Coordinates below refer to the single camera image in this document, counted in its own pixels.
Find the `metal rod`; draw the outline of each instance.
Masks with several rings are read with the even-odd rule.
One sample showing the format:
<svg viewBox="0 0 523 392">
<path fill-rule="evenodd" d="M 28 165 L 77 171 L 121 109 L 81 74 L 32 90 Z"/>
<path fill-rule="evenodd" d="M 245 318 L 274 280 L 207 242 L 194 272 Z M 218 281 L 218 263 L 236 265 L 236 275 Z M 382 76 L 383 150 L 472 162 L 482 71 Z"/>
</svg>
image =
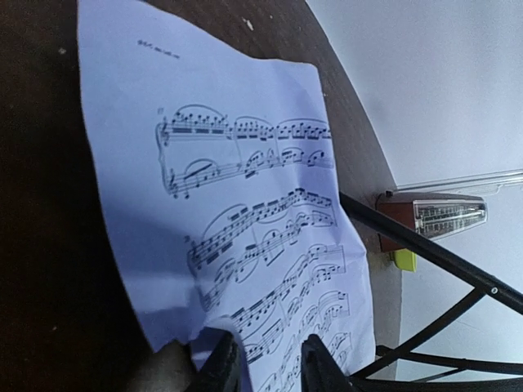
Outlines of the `metal rod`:
<svg viewBox="0 0 523 392">
<path fill-rule="evenodd" d="M 340 194 L 340 203 L 350 218 L 387 236 L 523 315 L 523 295 L 506 283 L 346 194 Z"/>
<path fill-rule="evenodd" d="M 417 380 L 413 380 L 411 382 L 429 382 L 429 381 L 439 380 L 440 378 L 443 378 L 443 377 L 448 377 L 448 376 L 452 376 L 453 374 L 461 373 L 464 370 L 465 369 L 448 370 L 447 372 L 438 373 L 438 374 L 435 374 L 434 376 L 418 378 Z"/>
<path fill-rule="evenodd" d="M 356 372 L 354 377 L 367 378 L 384 367 L 389 366 L 391 363 L 397 361 L 399 358 L 414 350 L 416 347 L 419 347 L 435 334 L 442 331 L 445 327 L 454 322 L 459 316 L 473 307 L 474 304 L 476 304 L 484 296 L 485 294 L 481 290 L 475 288 L 469 292 L 460 302 L 443 313 L 433 323 L 429 324 L 427 327 L 418 332 L 416 335 L 412 336 L 403 344 L 383 355 L 380 359 Z"/>
<path fill-rule="evenodd" d="M 392 349 L 380 345 L 377 347 L 378 355 L 385 355 L 392 351 Z M 407 353 L 398 359 L 406 361 L 426 363 L 429 365 L 443 366 L 446 368 L 462 368 L 465 370 L 472 370 L 474 372 L 498 373 L 498 374 L 512 374 L 515 376 L 523 376 L 522 363 L 508 363 L 508 362 L 489 362 L 476 361 L 473 359 L 448 358 L 440 357 L 438 355 Z"/>
<path fill-rule="evenodd" d="M 443 181 L 429 181 L 418 184 L 408 184 L 397 188 L 398 192 L 409 192 L 420 189 L 438 189 L 438 191 L 460 189 L 467 187 L 481 187 L 484 185 L 506 185 L 523 182 L 523 170 L 501 171 L 480 176 L 452 178 Z"/>
<path fill-rule="evenodd" d="M 520 391 L 521 385 L 523 385 L 523 377 L 490 381 L 431 382 L 430 384 L 407 381 L 361 380 L 353 377 L 351 377 L 351 381 L 360 390 L 373 392 L 516 392 Z"/>
</svg>

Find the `yellow object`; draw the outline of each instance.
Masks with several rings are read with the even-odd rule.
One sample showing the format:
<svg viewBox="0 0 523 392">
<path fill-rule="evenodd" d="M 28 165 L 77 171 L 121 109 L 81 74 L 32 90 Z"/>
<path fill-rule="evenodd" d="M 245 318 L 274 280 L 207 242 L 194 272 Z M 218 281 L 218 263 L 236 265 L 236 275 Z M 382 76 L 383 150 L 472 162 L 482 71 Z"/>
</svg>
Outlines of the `yellow object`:
<svg viewBox="0 0 523 392">
<path fill-rule="evenodd" d="M 416 272 L 416 253 L 408 249 L 400 249 L 394 252 L 394 264 L 400 270 Z"/>
</svg>

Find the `musical note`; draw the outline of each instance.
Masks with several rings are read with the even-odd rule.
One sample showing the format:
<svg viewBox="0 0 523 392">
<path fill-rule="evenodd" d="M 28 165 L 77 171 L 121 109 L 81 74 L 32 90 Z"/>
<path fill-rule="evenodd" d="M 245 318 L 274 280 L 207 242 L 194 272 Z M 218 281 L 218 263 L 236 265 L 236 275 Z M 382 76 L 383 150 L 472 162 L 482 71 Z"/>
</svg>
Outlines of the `musical note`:
<svg viewBox="0 0 523 392">
<path fill-rule="evenodd" d="M 350 315 L 349 299 L 345 292 L 326 292 L 320 298 L 319 308 L 323 311 L 323 321 L 315 326 L 315 332 L 320 336 L 329 331 L 334 319 Z"/>
<path fill-rule="evenodd" d="M 282 385 L 282 391 L 290 391 L 300 375 L 301 369 L 301 352 L 300 344 L 305 340 L 306 335 L 309 333 L 309 329 L 315 320 L 320 316 L 319 308 L 325 307 L 328 304 L 331 304 L 336 301 L 343 301 L 347 298 L 346 293 L 332 291 L 328 292 L 320 299 L 318 306 L 310 307 L 307 312 L 305 312 L 301 322 L 300 328 L 297 335 L 292 335 L 289 339 L 288 345 L 284 351 L 284 356 L 281 365 L 279 366 L 278 373 L 273 373 L 265 381 L 262 388 L 258 389 L 258 392 L 265 392 L 266 387 L 271 385 L 271 388 L 274 388 L 275 385 Z M 351 350 L 351 334 L 349 332 L 338 332 L 336 333 L 331 341 L 328 344 L 329 353 L 335 358 L 338 366 L 342 366 L 347 357 L 348 352 Z M 292 355 L 295 354 L 294 360 L 291 361 Z"/>
<path fill-rule="evenodd" d="M 231 246 L 232 241 L 241 235 L 246 229 L 251 227 L 257 222 L 263 222 L 267 218 L 273 218 L 288 210 L 290 207 L 297 207 L 300 205 L 310 204 L 316 207 L 330 208 L 332 201 L 330 198 L 324 198 L 317 194 L 306 192 L 303 188 L 295 189 L 289 192 L 287 196 L 268 202 L 257 204 L 251 210 L 248 208 L 242 208 L 237 215 L 231 217 L 231 223 L 226 227 L 218 230 L 214 235 L 203 240 L 200 244 L 195 244 L 187 253 L 188 265 L 196 274 L 198 270 L 201 270 L 204 265 L 209 265 L 215 261 L 220 254 L 225 253 Z M 290 241 L 296 238 L 300 233 L 301 227 L 310 225 L 315 227 L 325 227 L 330 225 L 336 225 L 336 221 L 333 218 L 333 214 L 314 210 L 312 214 L 298 214 L 295 222 L 288 222 L 287 228 L 283 235 L 287 236 L 286 239 L 278 238 L 278 241 Z M 264 242 L 265 247 L 269 247 L 270 240 Z"/>
<path fill-rule="evenodd" d="M 284 276 L 280 285 L 248 310 L 242 308 L 231 316 L 233 324 L 238 329 L 238 333 L 243 338 L 247 338 L 257 332 L 273 314 L 277 301 L 281 302 L 289 296 L 290 292 L 297 286 L 298 279 L 301 276 L 305 276 L 303 275 L 304 272 L 310 271 L 305 276 L 304 286 L 307 284 L 313 286 L 321 283 L 322 278 L 316 276 L 316 271 L 323 269 L 324 265 L 334 266 L 333 274 L 344 274 L 346 272 L 346 266 L 343 247 L 340 245 L 325 246 L 318 244 L 312 246 L 306 255 L 298 257 L 297 261 Z M 308 291 L 305 292 L 301 290 L 299 294 L 289 302 L 283 314 L 287 325 L 290 324 L 293 316 L 302 307 L 302 302 L 308 295 Z"/>
<path fill-rule="evenodd" d="M 229 124 L 228 117 L 205 105 L 187 105 L 168 120 L 157 125 L 159 140 L 168 146 L 171 140 L 285 140 L 330 139 L 326 122 L 298 118 L 281 122 L 276 127 L 261 118 L 238 117 Z"/>
<path fill-rule="evenodd" d="M 239 161 L 224 165 L 218 165 L 208 158 L 201 158 L 190 163 L 183 173 L 177 174 L 173 168 L 167 167 L 163 149 L 160 149 L 159 161 L 162 168 L 163 186 L 167 193 L 174 198 L 178 198 L 180 193 L 184 193 L 188 198 L 189 191 L 192 189 L 237 176 L 249 179 L 262 171 L 275 167 L 288 165 L 305 165 L 323 169 L 334 167 L 333 159 L 327 157 L 323 150 L 316 150 L 307 158 L 304 158 L 304 154 L 305 152 L 298 147 L 284 149 L 280 155 L 277 155 L 273 149 L 268 149 L 266 153 L 258 150 L 245 162 Z"/>
<path fill-rule="evenodd" d="M 220 304 L 221 296 L 225 291 L 232 275 L 235 276 L 235 282 L 242 283 L 249 276 L 251 276 L 251 274 L 257 268 L 257 264 L 260 260 L 264 260 L 267 266 L 272 264 L 272 262 L 283 253 L 284 244 L 292 244 L 293 240 L 297 238 L 297 236 L 301 233 L 303 222 L 306 222 L 311 227 L 320 227 L 320 225 L 326 225 L 328 222 L 332 224 L 333 221 L 332 219 L 328 220 L 326 217 L 321 216 L 320 214 L 315 212 L 311 214 L 311 219 L 309 219 L 309 216 L 307 215 L 299 215 L 297 222 L 291 225 L 288 224 L 287 229 L 283 233 L 277 234 L 277 230 L 271 230 L 268 234 L 266 234 L 266 236 L 264 236 L 264 239 L 261 243 L 248 245 L 245 248 L 245 253 L 238 260 L 230 259 L 226 262 L 228 268 L 226 275 L 227 280 L 223 282 L 222 278 L 219 283 L 215 283 L 215 285 L 211 288 L 211 290 L 208 293 L 203 294 L 203 308 L 206 311 L 209 311 L 214 306 Z M 299 267 L 301 268 L 301 270 L 299 270 L 297 274 L 292 273 L 291 276 L 286 276 L 284 282 L 275 289 L 278 296 L 285 297 L 288 294 L 289 283 L 294 282 L 294 284 L 296 284 L 295 282 L 297 281 L 297 278 L 301 276 L 303 270 L 308 264 L 310 264 L 312 261 L 316 261 L 322 257 L 329 257 L 333 254 L 339 255 L 343 264 L 323 264 L 317 266 L 312 271 L 311 276 L 309 277 L 307 282 L 311 286 L 314 286 L 315 283 L 330 280 L 333 274 L 344 274 L 345 258 L 343 255 L 342 247 L 333 248 L 326 246 L 314 246 L 312 249 L 309 250 L 306 256 L 302 256 L 305 257 L 305 260 L 302 261 Z M 220 275 L 223 275 L 221 270 L 218 270 L 218 273 Z"/>
<path fill-rule="evenodd" d="M 245 353 L 247 355 L 247 363 L 253 363 L 264 355 L 273 353 L 279 346 L 284 336 L 284 325 L 279 319 L 270 326 L 261 335 L 261 340 L 258 343 L 245 343 Z"/>
<path fill-rule="evenodd" d="M 272 373 L 263 383 L 258 392 L 277 392 L 278 377 L 276 373 Z"/>
</svg>

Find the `metronome scale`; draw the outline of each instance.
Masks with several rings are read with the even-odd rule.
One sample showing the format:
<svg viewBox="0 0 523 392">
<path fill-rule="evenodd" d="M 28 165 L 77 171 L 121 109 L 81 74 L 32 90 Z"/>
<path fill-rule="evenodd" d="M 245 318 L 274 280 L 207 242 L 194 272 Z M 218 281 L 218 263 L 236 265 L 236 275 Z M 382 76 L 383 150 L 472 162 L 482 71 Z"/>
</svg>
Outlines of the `metronome scale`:
<svg viewBox="0 0 523 392">
<path fill-rule="evenodd" d="M 485 201 L 462 194 L 383 194 L 376 208 L 430 239 L 457 234 L 487 220 Z M 402 248 L 389 238 L 380 236 L 380 240 L 384 252 Z"/>
</svg>

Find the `black music stand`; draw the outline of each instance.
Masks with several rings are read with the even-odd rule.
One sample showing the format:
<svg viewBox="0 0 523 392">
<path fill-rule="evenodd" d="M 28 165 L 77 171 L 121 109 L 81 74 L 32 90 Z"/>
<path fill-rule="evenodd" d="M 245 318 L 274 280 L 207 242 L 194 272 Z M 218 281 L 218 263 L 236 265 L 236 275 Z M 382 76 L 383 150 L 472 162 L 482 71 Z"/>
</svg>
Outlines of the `black music stand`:
<svg viewBox="0 0 523 392">
<path fill-rule="evenodd" d="M 340 203 L 350 218 L 358 220 L 380 234 L 386 235 L 388 238 L 417 253 L 474 288 L 436 321 L 397 348 L 391 350 L 385 346 L 379 346 L 377 355 L 381 358 L 353 375 L 343 375 L 321 339 L 316 335 L 310 335 L 302 344 L 302 391 L 523 392 L 523 377 L 495 381 L 429 382 L 465 370 L 523 376 L 523 364 L 456 359 L 412 352 L 449 326 L 485 296 L 490 296 L 523 315 L 523 295 L 440 245 L 416 234 L 411 229 L 357 202 L 353 198 L 340 194 Z M 398 359 L 444 366 L 454 370 L 412 382 L 381 381 L 368 378 Z M 238 392 L 240 379 L 239 350 L 231 334 L 227 333 L 224 335 L 211 357 L 209 357 L 208 362 L 210 362 L 209 366 L 206 368 L 208 363 L 205 363 L 198 381 L 202 385 L 200 380 L 205 380 L 203 383 L 205 389 L 191 389 L 193 386 L 191 385 L 188 390 L 191 392 L 199 390 Z M 210 377 L 206 374 L 208 369 L 212 369 Z"/>
</svg>

